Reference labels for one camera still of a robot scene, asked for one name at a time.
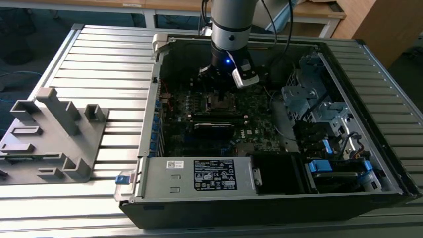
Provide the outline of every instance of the blue cable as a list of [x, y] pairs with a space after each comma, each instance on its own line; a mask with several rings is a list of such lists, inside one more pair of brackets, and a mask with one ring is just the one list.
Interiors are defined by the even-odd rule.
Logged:
[[37, 73], [37, 72], [32, 72], [32, 71], [16, 71], [16, 72], [8, 72], [8, 73], [5, 73], [5, 74], [1, 74], [0, 77], [7, 76], [7, 75], [13, 74], [13, 73], [31, 73], [31, 74], [36, 74], [37, 76], [43, 76], [43, 74], [40, 74], [40, 73]]
[[3, 100], [3, 99], [0, 99], [0, 102], [4, 102], [4, 103], [16, 103], [15, 101], [8, 101], [8, 100]]

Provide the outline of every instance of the gray 3d-printed holder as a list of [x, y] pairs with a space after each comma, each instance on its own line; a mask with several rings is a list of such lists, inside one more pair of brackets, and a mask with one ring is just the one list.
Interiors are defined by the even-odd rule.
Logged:
[[11, 110], [16, 120], [0, 142], [0, 185], [87, 182], [108, 109], [76, 108], [53, 88], [41, 88], [36, 99], [45, 107], [19, 100]]
[[39, 107], [32, 101], [17, 100], [12, 109], [11, 114], [16, 117], [23, 124], [33, 122], [32, 114], [40, 111]]

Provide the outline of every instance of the barcode sticker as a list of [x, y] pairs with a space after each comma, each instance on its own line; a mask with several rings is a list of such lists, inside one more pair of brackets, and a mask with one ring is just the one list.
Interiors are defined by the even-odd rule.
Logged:
[[165, 168], [167, 169], [183, 169], [184, 168], [184, 161], [183, 160], [168, 160]]
[[141, 4], [127, 4], [127, 3], [124, 3], [123, 6], [141, 7]]

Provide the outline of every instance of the red wire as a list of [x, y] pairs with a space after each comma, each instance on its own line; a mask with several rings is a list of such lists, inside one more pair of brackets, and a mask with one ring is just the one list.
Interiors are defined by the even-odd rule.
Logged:
[[167, 93], [167, 104], [169, 106], [171, 111], [173, 110], [172, 106], [171, 106], [171, 97], [169, 97], [169, 90], [167, 88], [167, 83], [164, 82], [164, 80], [161, 80], [164, 88], [165, 88], [165, 93]]

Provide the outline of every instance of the table leg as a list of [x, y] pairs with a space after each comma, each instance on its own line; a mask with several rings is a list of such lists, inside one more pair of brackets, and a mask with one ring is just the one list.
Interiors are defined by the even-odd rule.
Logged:
[[339, 24], [340, 19], [331, 18], [328, 23], [324, 25], [321, 33], [320, 33], [320, 38], [331, 38], [332, 34], [335, 32], [336, 26]]
[[143, 9], [144, 18], [145, 18], [145, 28], [156, 28], [156, 12], [155, 9]]

